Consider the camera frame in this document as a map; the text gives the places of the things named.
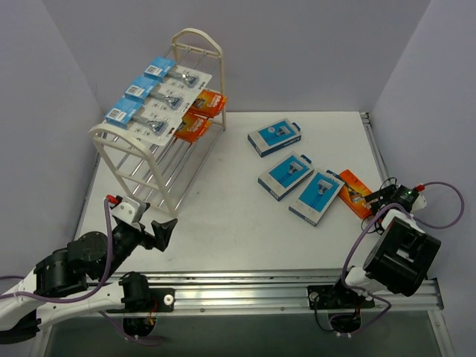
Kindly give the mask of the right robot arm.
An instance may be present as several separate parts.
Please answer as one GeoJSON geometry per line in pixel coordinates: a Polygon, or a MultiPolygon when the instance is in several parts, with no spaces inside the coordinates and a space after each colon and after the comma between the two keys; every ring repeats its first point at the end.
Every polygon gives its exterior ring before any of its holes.
{"type": "Polygon", "coordinates": [[[413,188],[391,184],[364,197],[373,215],[371,223],[379,223],[383,233],[362,267],[351,267],[350,260],[368,230],[354,243],[341,281],[330,289],[334,304],[349,306],[357,294],[369,296],[382,290],[410,297],[421,286],[441,247],[440,240],[424,232],[412,214],[426,206],[424,189],[424,184],[413,188]]]}

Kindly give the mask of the orange Gillette Fusion box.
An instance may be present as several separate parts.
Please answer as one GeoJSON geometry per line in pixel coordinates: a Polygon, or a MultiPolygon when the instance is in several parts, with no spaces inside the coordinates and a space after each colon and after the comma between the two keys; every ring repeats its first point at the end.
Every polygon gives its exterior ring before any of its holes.
{"type": "Polygon", "coordinates": [[[207,118],[214,118],[223,110],[227,100],[228,98],[219,92],[204,89],[193,101],[188,112],[207,118]]]}

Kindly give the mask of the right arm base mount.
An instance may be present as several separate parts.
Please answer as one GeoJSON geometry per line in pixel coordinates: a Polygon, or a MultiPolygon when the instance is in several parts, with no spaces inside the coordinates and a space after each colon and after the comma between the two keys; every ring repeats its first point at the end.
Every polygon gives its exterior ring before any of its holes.
{"type": "Polygon", "coordinates": [[[341,286],[314,285],[306,287],[310,309],[372,309],[375,307],[373,299],[366,300],[353,290],[341,286]]]}

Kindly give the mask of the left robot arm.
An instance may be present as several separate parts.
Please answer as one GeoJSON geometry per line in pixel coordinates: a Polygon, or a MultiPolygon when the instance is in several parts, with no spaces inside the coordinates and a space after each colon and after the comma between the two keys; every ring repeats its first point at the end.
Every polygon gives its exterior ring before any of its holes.
{"type": "Polygon", "coordinates": [[[131,271],[109,278],[132,252],[165,251],[177,219],[152,221],[148,233],[141,218],[149,204],[131,197],[103,202],[106,232],[89,231],[57,249],[1,295],[1,342],[12,344],[80,315],[94,312],[159,311],[145,275],[131,271]]]}

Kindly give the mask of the blue Gillette razor blister pack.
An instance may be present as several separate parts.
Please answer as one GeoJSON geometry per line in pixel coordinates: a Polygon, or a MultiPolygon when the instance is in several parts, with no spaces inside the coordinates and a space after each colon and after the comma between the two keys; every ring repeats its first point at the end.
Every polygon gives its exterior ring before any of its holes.
{"type": "Polygon", "coordinates": [[[143,75],[159,83],[179,83],[188,89],[203,89],[212,79],[212,75],[177,65],[172,59],[156,57],[144,69],[143,75]]]}

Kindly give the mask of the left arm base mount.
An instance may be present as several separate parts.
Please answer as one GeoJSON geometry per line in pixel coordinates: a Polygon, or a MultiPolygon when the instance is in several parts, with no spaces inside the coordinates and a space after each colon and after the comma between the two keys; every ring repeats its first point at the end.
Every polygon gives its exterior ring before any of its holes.
{"type": "Polygon", "coordinates": [[[124,289],[123,312],[173,312],[175,293],[172,288],[132,287],[124,289]]]}

